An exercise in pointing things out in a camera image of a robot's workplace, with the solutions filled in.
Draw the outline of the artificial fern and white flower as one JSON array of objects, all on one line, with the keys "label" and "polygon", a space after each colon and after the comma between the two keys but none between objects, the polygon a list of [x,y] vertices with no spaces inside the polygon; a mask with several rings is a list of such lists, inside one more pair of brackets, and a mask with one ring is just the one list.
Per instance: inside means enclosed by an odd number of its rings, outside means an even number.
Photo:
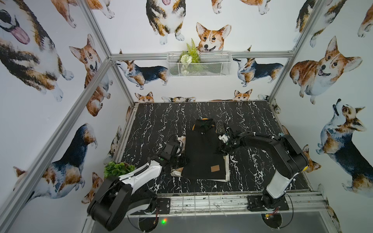
[{"label": "artificial fern and white flower", "polygon": [[196,73],[200,68],[200,55],[199,51],[195,45],[194,40],[191,43],[187,43],[187,50],[183,51],[179,57],[178,63],[181,64],[181,74],[187,76],[192,73]]}]

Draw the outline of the cream tote bag yellow handles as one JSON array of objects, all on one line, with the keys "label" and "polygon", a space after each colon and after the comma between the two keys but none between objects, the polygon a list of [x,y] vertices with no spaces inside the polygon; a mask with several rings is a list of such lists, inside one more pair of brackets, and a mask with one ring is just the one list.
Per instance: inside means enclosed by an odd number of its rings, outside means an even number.
[{"label": "cream tote bag yellow handles", "polygon": [[[218,136],[220,134],[225,134],[224,131],[219,132],[217,125],[216,125],[216,133],[217,133]],[[183,151],[181,152],[181,153],[183,153],[183,152],[185,152],[186,135],[180,137],[179,140],[181,140],[184,143],[184,148],[183,148]],[[224,159],[225,159],[225,166],[226,166],[226,180],[214,180],[214,181],[219,181],[219,182],[227,182],[227,181],[229,181],[229,158],[227,157],[227,154],[225,155]],[[182,170],[183,170],[183,168],[180,168],[180,169],[171,169],[171,176],[173,176],[173,177],[182,177],[181,176]]]}]

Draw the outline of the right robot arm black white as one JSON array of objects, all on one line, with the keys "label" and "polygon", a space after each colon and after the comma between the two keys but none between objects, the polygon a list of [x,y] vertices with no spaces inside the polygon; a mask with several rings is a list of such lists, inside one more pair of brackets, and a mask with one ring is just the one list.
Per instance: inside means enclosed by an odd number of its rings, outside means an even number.
[{"label": "right robot arm black white", "polygon": [[230,128],[220,134],[220,151],[229,153],[240,147],[264,150],[272,158],[275,174],[262,193],[262,201],[274,205],[285,195],[292,180],[307,170],[309,161],[292,136],[273,136],[256,132],[233,133]]}]

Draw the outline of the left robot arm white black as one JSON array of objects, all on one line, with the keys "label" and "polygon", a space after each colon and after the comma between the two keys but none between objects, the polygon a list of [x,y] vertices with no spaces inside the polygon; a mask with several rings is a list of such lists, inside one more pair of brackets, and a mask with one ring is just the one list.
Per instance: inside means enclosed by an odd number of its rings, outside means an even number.
[{"label": "left robot arm white black", "polygon": [[125,175],[107,177],[90,202],[87,214],[108,231],[117,228],[131,214],[158,214],[157,195],[141,188],[176,162],[183,145],[178,138],[169,139],[159,154],[149,158],[143,166]]}]

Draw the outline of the black canvas tote bag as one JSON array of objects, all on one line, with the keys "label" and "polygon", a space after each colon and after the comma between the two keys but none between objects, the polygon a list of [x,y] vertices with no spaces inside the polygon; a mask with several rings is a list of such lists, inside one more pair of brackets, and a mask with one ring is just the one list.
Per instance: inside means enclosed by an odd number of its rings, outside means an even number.
[{"label": "black canvas tote bag", "polygon": [[191,180],[226,180],[225,153],[211,118],[197,119],[186,131],[185,158],[181,176]]}]

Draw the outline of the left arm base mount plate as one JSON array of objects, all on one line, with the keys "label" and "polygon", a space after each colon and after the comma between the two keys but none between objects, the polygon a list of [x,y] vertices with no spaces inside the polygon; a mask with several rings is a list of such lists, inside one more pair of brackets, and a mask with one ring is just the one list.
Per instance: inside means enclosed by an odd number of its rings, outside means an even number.
[{"label": "left arm base mount plate", "polygon": [[170,207],[170,198],[157,198],[152,202],[151,214],[168,215],[170,213]]}]

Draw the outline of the potted green plant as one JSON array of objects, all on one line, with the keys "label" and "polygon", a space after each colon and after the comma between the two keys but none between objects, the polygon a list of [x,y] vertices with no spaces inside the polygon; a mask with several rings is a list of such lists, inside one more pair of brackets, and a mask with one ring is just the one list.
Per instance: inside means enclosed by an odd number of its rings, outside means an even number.
[{"label": "potted green plant", "polygon": [[104,168],[104,178],[108,178],[110,176],[119,177],[121,175],[125,175],[134,171],[136,167],[134,165],[129,165],[127,163],[115,163],[109,162]]}]

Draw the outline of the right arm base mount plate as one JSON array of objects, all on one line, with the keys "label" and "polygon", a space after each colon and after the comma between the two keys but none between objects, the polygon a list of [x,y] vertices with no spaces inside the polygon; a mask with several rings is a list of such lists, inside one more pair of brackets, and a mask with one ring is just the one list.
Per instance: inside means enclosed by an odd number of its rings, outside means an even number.
[{"label": "right arm base mount plate", "polygon": [[278,199],[273,199],[270,195],[251,195],[247,197],[247,201],[247,210],[251,212],[289,210],[285,195]]}]

